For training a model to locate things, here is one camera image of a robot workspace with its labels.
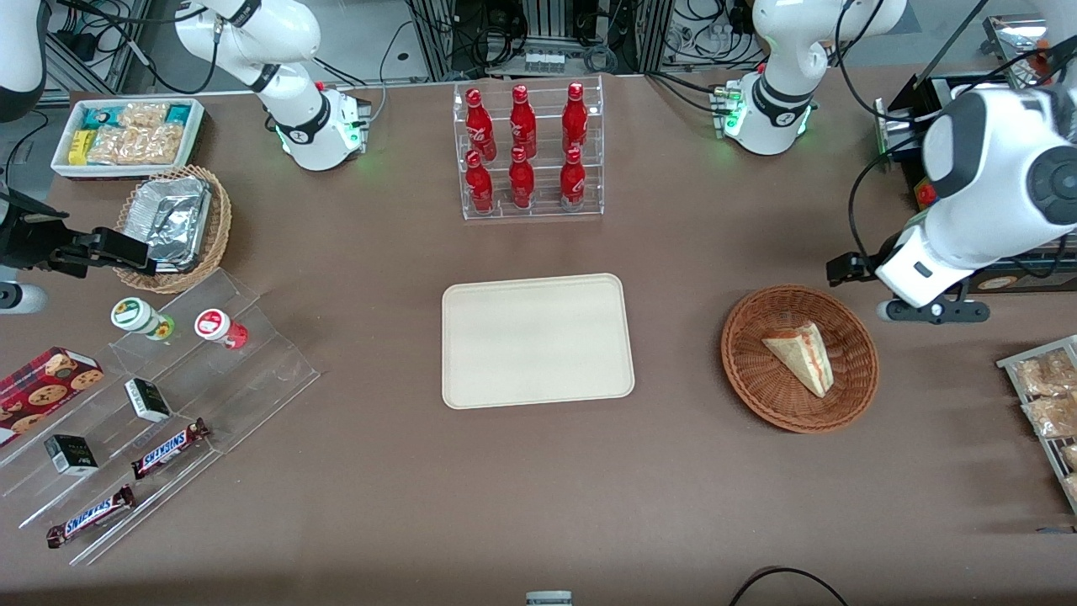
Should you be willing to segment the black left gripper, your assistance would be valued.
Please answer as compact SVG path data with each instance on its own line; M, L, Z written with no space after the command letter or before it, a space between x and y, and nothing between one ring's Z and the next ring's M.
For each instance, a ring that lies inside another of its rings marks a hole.
M830 287L854 283L854 281L875 281L876 265L883 260L881 254L865 256L859 252L847 252L827 262L827 283Z

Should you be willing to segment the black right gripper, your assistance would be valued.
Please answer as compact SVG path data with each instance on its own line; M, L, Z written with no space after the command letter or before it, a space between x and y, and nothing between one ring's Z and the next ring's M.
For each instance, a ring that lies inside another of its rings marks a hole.
M16 189L3 191L1 263L6 268L32 268L85 279L93 266L112 266L138 274L157 274L157 260L145 242L107 227L96 227L90 238L76 238L64 223L69 212L54 210Z

